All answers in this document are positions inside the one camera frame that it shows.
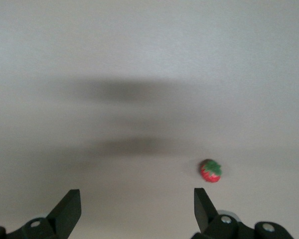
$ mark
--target black mechanical part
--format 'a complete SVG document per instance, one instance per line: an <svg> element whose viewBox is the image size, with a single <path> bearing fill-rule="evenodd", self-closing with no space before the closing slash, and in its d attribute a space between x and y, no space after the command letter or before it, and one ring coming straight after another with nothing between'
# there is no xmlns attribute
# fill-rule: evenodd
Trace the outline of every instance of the black mechanical part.
<svg viewBox="0 0 299 239"><path fill-rule="evenodd" d="M293 239L276 223L258 222L252 229L229 215L219 215L203 188L194 189L194 210L200 233L192 239Z"/></svg>
<svg viewBox="0 0 299 239"><path fill-rule="evenodd" d="M18 230L6 234L0 227L0 239L67 239L81 217L78 189L70 190L46 218L35 218Z"/></svg>

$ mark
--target toy strawberry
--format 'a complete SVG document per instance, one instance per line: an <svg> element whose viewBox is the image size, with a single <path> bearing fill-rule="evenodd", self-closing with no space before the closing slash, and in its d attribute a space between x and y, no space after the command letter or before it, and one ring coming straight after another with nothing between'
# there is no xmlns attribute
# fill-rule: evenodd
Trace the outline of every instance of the toy strawberry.
<svg viewBox="0 0 299 239"><path fill-rule="evenodd" d="M200 164L200 174L207 182L215 183L220 179L220 165L212 159L205 159Z"/></svg>

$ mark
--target screw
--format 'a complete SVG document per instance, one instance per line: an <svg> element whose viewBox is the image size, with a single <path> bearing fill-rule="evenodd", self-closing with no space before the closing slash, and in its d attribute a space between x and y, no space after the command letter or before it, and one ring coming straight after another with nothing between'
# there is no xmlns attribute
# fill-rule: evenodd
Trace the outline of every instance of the screw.
<svg viewBox="0 0 299 239"><path fill-rule="evenodd" d="M228 217L228 216L222 216L222 217L221 217L221 221L222 221L223 223L227 223L227 224L231 223L231 219L230 219L230 217Z"/></svg>
<svg viewBox="0 0 299 239"><path fill-rule="evenodd" d="M266 231L271 232L271 233L275 231L274 226L269 223L264 223L263 229L265 229Z"/></svg>
<svg viewBox="0 0 299 239"><path fill-rule="evenodd" d="M30 227L34 228L37 227L38 225L40 225L40 221L34 221L33 223L31 223Z"/></svg>

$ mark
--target strawberry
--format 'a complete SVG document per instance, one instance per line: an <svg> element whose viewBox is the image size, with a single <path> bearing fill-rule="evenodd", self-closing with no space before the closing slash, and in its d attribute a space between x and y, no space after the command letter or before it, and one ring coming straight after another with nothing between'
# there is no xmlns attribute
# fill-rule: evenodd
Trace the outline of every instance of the strawberry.
<svg viewBox="0 0 299 239"><path fill-rule="evenodd" d="M201 163L200 174L207 182L215 183L220 179L220 165L212 159L205 159Z"/></svg>

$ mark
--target green strawberry leaves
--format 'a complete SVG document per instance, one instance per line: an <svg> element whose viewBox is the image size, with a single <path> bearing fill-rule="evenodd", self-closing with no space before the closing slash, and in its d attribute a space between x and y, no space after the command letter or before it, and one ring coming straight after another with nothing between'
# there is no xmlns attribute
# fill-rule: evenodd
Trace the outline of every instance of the green strawberry leaves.
<svg viewBox="0 0 299 239"><path fill-rule="evenodd" d="M206 160L202 169L204 169L207 172L214 173L217 176L220 176L222 173L220 167L221 166L214 160Z"/></svg>

